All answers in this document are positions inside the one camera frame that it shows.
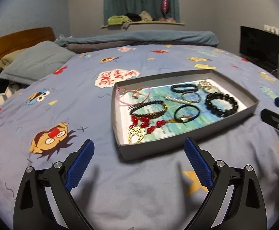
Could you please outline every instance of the blue gripper pad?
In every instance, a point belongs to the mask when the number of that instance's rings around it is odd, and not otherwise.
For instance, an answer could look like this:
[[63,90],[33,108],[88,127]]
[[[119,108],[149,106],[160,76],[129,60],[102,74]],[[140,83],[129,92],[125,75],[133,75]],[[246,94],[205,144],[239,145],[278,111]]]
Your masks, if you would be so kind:
[[185,140],[184,152],[191,163],[201,185],[207,187],[208,190],[210,190],[213,187],[212,171],[194,143],[189,138]]
[[67,171],[67,178],[65,187],[70,192],[72,188],[79,185],[79,182],[90,163],[95,152],[93,141],[89,141],[77,156],[69,170]]

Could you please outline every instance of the cartoon red nose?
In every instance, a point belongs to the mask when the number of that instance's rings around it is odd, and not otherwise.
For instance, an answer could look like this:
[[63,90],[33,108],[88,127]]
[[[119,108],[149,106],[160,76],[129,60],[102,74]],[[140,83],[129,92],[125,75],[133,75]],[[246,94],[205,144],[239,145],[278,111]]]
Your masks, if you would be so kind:
[[60,133],[58,128],[54,128],[51,132],[48,133],[48,136],[50,138],[54,138],[55,136],[57,136]]

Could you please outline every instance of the wooden window sill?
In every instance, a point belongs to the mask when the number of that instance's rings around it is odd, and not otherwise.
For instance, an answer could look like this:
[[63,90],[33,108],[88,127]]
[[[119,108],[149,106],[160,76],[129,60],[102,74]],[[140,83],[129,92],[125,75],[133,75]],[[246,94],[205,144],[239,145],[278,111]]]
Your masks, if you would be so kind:
[[[185,25],[185,23],[182,23],[182,22],[159,22],[159,21],[152,21],[152,22],[139,21],[139,22],[131,22],[130,24],[172,24],[172,25],[181,25],[181,26]],[[118,25],[103,25],[103,26],[101,26],[101,28],[106,28],[106,27],[111,27],[111,26],[121,26],[121,25],[120,24],[118,24]]]

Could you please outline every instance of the blue wall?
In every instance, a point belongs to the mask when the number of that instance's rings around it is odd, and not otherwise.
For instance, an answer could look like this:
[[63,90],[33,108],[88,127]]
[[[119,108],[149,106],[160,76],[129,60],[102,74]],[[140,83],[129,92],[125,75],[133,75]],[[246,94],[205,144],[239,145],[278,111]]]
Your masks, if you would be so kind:
[[36,27],[70,36],[68,0],[0,0],[0,37]]

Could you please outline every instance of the pink balloon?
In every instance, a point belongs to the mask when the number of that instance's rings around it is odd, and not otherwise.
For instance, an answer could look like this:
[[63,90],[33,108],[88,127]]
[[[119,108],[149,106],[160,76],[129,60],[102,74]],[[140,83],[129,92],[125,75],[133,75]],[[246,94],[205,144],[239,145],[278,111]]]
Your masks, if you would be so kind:
[[168,2],[168,0],[162,1],[162,3],[161,3],[161,10],[162,10],[163,13],[167,13],[168,12],[168,10],[169,10],[169,2]]

